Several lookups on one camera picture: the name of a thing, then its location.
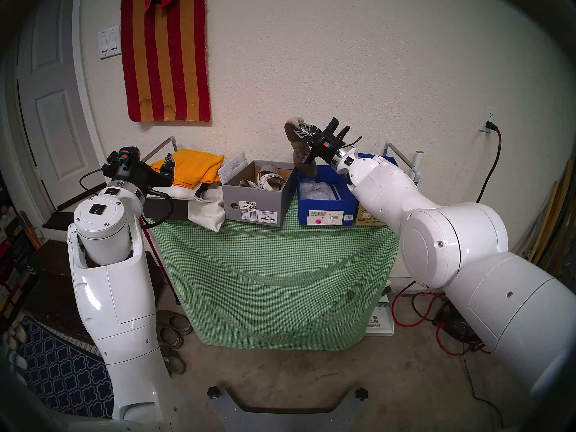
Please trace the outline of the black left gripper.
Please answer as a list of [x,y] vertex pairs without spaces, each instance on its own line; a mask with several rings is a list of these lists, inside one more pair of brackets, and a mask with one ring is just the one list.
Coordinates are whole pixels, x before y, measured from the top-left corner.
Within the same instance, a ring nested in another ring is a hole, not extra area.
[[175,161],[173,155],[168,153],[157,172],[143,161],[131,165],[121,164],[119,160],[103,164],[103,175],[111,178],[111,186],[135,186],[140,196],[146,196],[151,189],[171,187],[175,175]]

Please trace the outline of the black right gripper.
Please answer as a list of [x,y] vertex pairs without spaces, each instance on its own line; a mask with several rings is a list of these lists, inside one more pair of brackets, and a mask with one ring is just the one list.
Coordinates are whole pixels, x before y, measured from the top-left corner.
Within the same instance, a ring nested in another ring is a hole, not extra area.
[[329,131],[321,131],[314,125],[297,124],[293,133],[297,139],[312,142],[311,148],[301,149],[301,164],[316,165],[316,158],[321,158],[326,164],[332,164],[337,152],[345,145],[344,136],[349,128],[343,128],[337,136]]

